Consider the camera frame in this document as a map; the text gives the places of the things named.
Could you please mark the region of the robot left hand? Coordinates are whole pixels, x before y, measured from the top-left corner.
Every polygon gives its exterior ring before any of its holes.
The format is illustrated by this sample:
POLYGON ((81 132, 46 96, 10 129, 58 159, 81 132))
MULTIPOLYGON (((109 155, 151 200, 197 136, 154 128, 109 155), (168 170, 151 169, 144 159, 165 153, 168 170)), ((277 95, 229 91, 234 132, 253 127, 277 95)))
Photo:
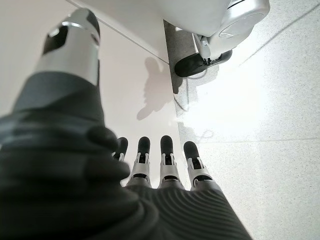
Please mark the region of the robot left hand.
POLYGON ((100 95, 100 26, 79 8, 46 36, 35 71, 0 119, 0 237, 3 240, 249 240, 250 234, 204 166, 184 154, 181 183, 173 141, 160 140, 158 188, 150 184, 150 140, 105 126, 100 95))

